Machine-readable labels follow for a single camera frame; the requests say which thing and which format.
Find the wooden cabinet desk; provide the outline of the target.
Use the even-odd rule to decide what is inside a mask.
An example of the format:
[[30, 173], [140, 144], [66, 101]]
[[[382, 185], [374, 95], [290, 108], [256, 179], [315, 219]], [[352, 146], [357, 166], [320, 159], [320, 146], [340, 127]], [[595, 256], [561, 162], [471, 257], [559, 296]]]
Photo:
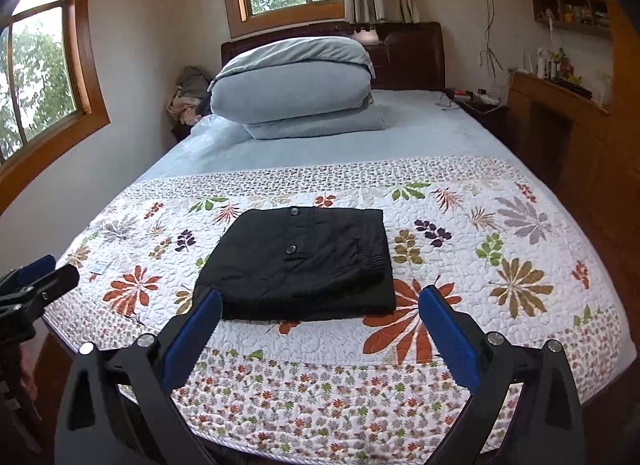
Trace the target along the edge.
[[552, 190], [596, 248], [639, 337], [639, 32], [617, 0], [605, 0], [613, 45], [608, 112], [536, 76], [515, 72], [510, 111], [528, 125], [534, 104], [573, 124]]

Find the folded light blue duvet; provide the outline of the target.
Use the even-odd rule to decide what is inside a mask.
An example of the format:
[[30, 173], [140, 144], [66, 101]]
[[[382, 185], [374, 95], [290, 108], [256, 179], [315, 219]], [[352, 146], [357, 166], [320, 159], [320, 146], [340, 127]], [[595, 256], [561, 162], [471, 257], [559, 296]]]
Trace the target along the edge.
[[374, 79], [369, 54], [352, 38], [287, 38], [227, 62], [209, 85], [210, 110], [258, 140], [381, 130]]

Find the clothes pile beside bed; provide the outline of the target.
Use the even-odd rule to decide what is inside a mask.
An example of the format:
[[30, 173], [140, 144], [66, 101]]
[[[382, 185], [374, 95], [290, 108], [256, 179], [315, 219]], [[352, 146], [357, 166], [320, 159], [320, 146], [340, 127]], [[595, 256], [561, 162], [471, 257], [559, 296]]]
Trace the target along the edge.
[[211, 77], [197, 66], [186, 66], [178, 75], [176, 90], [166, 111], [175, 124], [194, 126], [210, 114], [209, 85]]

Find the wooden wall shelf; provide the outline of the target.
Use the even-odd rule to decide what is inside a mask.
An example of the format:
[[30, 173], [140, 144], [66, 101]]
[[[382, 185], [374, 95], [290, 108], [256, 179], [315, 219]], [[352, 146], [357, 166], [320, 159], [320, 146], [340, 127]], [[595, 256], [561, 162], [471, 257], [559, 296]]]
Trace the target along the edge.
[[550, 31], [611, 37], [611, 21], [605, 0], [532, 0], [534, 20]]

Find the wooden side window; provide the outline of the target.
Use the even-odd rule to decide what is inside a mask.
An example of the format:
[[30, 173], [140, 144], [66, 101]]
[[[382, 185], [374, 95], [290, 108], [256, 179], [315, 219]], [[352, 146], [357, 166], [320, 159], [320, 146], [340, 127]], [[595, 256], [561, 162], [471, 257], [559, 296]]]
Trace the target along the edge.
[[1, 206], [109, 122], [88, 0], [1, 0]]

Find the bedside table with clutter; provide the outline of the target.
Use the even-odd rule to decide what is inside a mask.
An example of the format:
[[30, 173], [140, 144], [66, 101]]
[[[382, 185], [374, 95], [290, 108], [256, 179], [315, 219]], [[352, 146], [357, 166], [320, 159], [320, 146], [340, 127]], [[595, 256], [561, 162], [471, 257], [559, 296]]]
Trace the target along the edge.
[[501, 104], [486, 103], [472, 92], [464, 92], [454, 88], [446, 88], [445, 95], [479, 122], [492, 136], [502, 142], [508, 140], [507, 107]]

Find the black pants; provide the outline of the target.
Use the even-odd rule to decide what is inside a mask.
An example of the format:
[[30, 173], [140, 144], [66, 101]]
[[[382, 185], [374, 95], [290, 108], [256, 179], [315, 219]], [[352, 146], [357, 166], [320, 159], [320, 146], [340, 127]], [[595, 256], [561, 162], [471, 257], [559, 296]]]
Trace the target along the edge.
[[249, 210], [209, 255], [193, 297], [210, 289], [226, 320], [324, 321], [396, 309], [383, 213], [291, 206]]

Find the dark wooden headboard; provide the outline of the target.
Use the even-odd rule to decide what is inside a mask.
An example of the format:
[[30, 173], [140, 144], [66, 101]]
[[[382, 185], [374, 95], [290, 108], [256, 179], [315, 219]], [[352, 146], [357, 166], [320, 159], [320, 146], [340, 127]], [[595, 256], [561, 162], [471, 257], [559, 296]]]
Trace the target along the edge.
[[359, 42], [374, 65], [375, 89], [442, 92], [446, 88], [444, 36], [437, 22], [353, 25], [328, 21], [293, 26], [229, 40], [220, 48], [221, 62], [277, 40], [316, 36], [345, 36]]

